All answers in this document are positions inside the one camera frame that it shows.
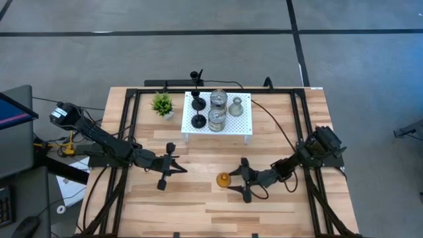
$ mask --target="concrete floor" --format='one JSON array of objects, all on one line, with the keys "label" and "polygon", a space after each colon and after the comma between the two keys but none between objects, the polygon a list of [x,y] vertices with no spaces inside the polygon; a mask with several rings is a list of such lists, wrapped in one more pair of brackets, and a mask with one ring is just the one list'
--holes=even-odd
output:
[{"label": "concrete floor", "polygon": [[[293,6],[300,30],[423,28],[423,5],[415,0],[293,0]],[[290,27],[283,0],[14,0],[0,22],[0,32]],[[310,84],[325,88],[334,128],[348,147],[360,232],[421,237],[423,147],[395,139],[392,130],[423,117],[423,35],[301,35],[301,42]],[[1,91],[31,84],[34,96],[94,107],[105,106],[109,87],[185,79],[201,68],[204,79],[261,85],[269,76],[277,86],[301,86],[289,34],[3,37],[0,56]],[[42,138],[65,135],[48,121],[53,109],[34,101]],[[53,216],[52,230],[71,235],[78,209]]]}]

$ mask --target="white pegboard shelf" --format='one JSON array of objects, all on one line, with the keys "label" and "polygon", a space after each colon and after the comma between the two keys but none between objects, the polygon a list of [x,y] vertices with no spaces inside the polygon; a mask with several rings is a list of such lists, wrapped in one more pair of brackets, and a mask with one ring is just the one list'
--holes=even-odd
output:
[{"label": "white pegboard shelf", "polygon": [[[211,93],[201,92],[200,98],[206,102],[205,109],[198,113],[205,116],[208,123],[208,113],[210,111],[210,95]],[[228,136],[228,135],[239,135],[244,136],[245,143],[248,143],[252,136],[252,116],[251,116],[251,94],[250,93],[227,93],[227,108],[232,104],[234,97],[240,97],[242,100],[242,106],[244,112],[242,115],[235,117],[226,113],[226,126],[220,132],[214,132],[209,129],[208,124],[203,128],[197,129],[191,125],[191,119],[194,115],[197,115],[197,111],[191,106],[193,98],[191,92],[185,92],[184,99],[184,114],[182,116],[182,127],[181,132],[184,135],[185,141],[188,141],[189,134],[203,134],[203,135],[217,135],[217,136]]]}]

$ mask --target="wooden table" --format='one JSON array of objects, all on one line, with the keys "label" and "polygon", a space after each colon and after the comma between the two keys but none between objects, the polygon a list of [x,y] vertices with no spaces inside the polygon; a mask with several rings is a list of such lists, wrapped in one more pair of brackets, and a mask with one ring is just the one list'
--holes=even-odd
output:
[{"label": "wooden table", "polygon": [[[126,89],[113,87],[110,90],[102,121],[103,129],[109,133],[118,131]],[[313,127],[331,126],[323,90],[306,88],[305,92]],[[141,96],[135,138],[144,148],[158,155],[164,154],[167,142],[175,143],[174,154],[180,155],[177,161],[188,173],[169,177],[163,192],[156,189],[161,174],[146,173],[142,168],[132,167],[126,185],[120,237],[172,237],[174,232],[180,232],[181,237],[250,237],[252,233],[258,233],[260,237],[314,237],[301,168],[297,168],[299,184],[296,192],[289,193],[284,184],[278,182],[268,188],[269,199],[253,198],[250,204],[243,202],[241,194],[220,188],[215,182],[218,173],[236,169],[241,157],[248,158],[253,169],[264,170],[269,169],[271,163],[293,153],[281,131],[263,109],[252,105],[253,136],[248,145],[244,144],[242,136],[192,135],[185,143],[180,132],[184,95],[171,94],[175,114],[169,121],[151,110],[153,96]],[[289,95],[253,94],[252,98],[274,115],[293,143],[297,141]],[[301,107],[299,113],[306,136]],[[87,191],[91,190],[100,171],[100,168],[91,171]],[[351,231],[358,232],[345,178],[332,168],[324,168],[322,172],[329,204]],[[109,174],[110,169],[103,174],[93,192],[87,223],[104,204]],[[242,180],[234,179],[232,184],[242,184]],[[295,179],[289,179],[288,186],[292,189],[294,185]],[[253,190],[264,195],[258,186]],[[83,208],[87,196],[88,192],[85,193]],[[318,210],[324,233],[326,229],[320,206]],[[82,215],[83,209],[79,217],[81,227]],[[114,208],[109,215],[109,232],[113,217]]]}]

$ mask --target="white pot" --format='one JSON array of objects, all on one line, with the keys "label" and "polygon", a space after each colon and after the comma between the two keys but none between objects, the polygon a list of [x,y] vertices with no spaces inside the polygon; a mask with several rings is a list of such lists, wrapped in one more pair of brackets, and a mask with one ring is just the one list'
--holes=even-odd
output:
[{"label": "white pot", "polygon": [[169,120],[172,118],[173,114],[174,114],[174,111],[170,111],[168,114],[163,116],[163,119]]}]

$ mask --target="computer monitor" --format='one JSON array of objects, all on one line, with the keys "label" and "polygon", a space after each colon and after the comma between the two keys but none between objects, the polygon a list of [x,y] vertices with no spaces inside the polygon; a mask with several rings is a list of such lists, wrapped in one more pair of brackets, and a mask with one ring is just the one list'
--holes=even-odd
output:
[{"label": "computer monitor", "polygon": [[38,114],[0,93],[0,130],[38,118]]}]

